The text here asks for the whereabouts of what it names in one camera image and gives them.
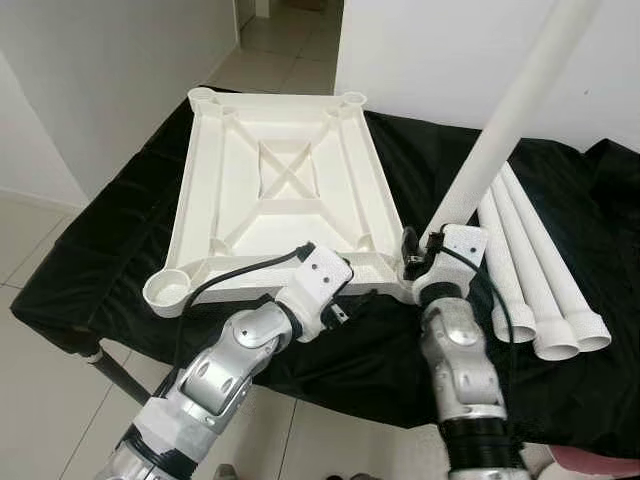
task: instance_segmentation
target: black fabric cover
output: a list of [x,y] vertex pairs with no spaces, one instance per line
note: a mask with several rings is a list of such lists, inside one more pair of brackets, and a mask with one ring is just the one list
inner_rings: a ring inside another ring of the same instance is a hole
[[[478,132],[366,113],[403,224],[420,232]],[[14,314],[67,352],[117,340],[169,363],[176,321],[155,316],[141,296],[165,259],[192,114],[184,102],[140,153],[56,242],[13,303]],[[512,166],[594,310],[609,348],[545,362],[519,345],[513,408],[526,441],[640,457],[640,159],[604,140],[582,155],[557,142],[523,140]],[[491,332],[492,299],[471,301],[489,355],[506,381],[507,346]],[[195,355],[225,319],[261,303],[197,305],[185,350]],[[402,427],[434,422],[426,365],[417,347],[420,310],[371,293],[340,301],[351,319],[277,355],[257,383],[340,412]]]

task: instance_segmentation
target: black cable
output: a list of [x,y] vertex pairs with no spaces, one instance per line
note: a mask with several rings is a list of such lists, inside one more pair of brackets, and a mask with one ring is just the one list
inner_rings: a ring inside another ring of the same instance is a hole
[[197,298],[200,296],[202,292],[211,287],[212,285],[216,285],[218,283],[224,282],[225,280],[229,280],[231,278],[244,275],[245,273],[253,272],[255,270],[260,270],[262,268],[272,267],[273,265],[278,265],[279,263],[284,263],[288,260],[291,260],[295,257],[306,258],[306,256],[310,253],[310,250],[313,250],[313,244],[307,243],[301,247],[292,250],[291,252],[282,255],[280,257],[272,258],[271,260],[265,260],[264,262],[254,263],[253,265],[247,265],[246,267],[238,268],[237,270],[232,270],[231,272],[223,273],[222,275],[218,275],[217,277],[212,278],[211,280],[207,280],[198,288],[196,288],[188,297],[184,304],[184,308],[182,309],[182,315],[178,319],[178,326],[176,328],[176,345],[173,351],[173,368],[168,378],[169,381],[166,382],[165,388],[162,389],[159,394],[160,397],[166,395],[169,389],[173,386],[178,378],[178,373],[180,372],[180,365],[182,363],[182,337],[184,331],[184,322],[186,318],[186,312],[189,310]]
[[488,286],[493,291],[493,293],[495,293],[496,298],[498,299],[498,303],[500,304],[500,308],[502,309],[505,319],[507,320],[507,330],[509,331],[509,371],[507,376],[507,401],[506,401],[507,403],[507,435],[509,438],[513,438],[513,422],[511,421],[511,415],[509,415],[509,411],[511,410],[510,405],[513,398],[512,396],[513,383],[514,383],[514,377],[516,372],[517,359],[516,359],[515,341],[513,336],[513,323],[511,322],[511,315],[509,315],[507,304],[505,303],[504,298],[502,298],[502,294],[498,290],[498,287],[496,287],[495,283],[493,283],[493,280],[491,280],[491,277],[489,277],[489,275],[483,272],[480,269],[480,267],[476,266],[468,258],[464,257],[463,255],[460,255],[458,252],[454,252],[453,250],[447,247],[440,247],[439,250],[461,261],[471,270],[476,272],[476,275],[478,275],[478,277],[480,278],[480,280],[482,280],[485,286]]

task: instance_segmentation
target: metal table leg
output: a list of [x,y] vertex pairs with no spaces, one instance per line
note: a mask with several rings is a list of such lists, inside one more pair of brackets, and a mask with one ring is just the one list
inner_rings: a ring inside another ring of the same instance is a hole
[[127,395],[140,405],[147,403],[151,394],[127,372],[122,365],[98,346],[98,351],[84,357],[87,363],[97,368],[104,376],[119,386]]

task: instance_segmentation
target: white pipe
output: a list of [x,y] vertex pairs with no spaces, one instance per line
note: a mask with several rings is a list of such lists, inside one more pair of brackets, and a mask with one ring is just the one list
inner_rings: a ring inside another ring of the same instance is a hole
[[611,334],[602,317],[589,307],[569,268],[558,252],[529,197],[508,163],[502,168],[502,180],[511,201],[544,270],[562,316],[573,328],[581,352],[600,350],[611,343]]
[[566,360],[580,350],[569,323],[562,318],[527,234],[498,175],[491,185],[522,293],[536,319],[533,349],[543,360]]
[[[502,295],[513,324],[513,338],[516,343],[528,342],[536,336],[536,323],[533,312],[524,303],[520,282],[516,274],[507,239],[502,230],[500,216],[493,200],[491,189],[482,197],[478,205],[478,217],[480,226],[489,233],[489,240],[484,256],[487,259],[489,275],[498,291]],[[509,341],[509,328],[507,319],[497,299],[493,299],[493,332],[503,342]]]
[[587,29],[599,0],[559,0],[548,15],[529,56],[502,97],[471,153],[420,238],[447,223],[464,225],[507,160],[529,119],[542,104]]

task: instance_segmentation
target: black cloth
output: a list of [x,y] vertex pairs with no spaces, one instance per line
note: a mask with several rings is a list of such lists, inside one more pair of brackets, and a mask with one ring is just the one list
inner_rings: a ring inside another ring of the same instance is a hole
[[[404,225],[426,227],[478,131],[365,114]],[[162,268],[176,209],[192,114],[185,101],[58,239],[12,310],[67,352],[111,338],[169,363],[176,321],[153,314],[141,288]],[[526,441],[640,457],[640,228],[636,153],[603,141],[587,154],[522,140],[511,164],[591,307],[613,336],[609,348],[563,362],[518,345],[511,400]],[[507,345],[491,332],[492,298],[470,295],[501,382]],[[233,312],[255,302],[197,305],[188,314],[189,358]],[[341,328],[274,357],[259,384],[340,412],[402,427],[434,422],[430,377],[418,350],[420,309],[371,293],[345,297]]]

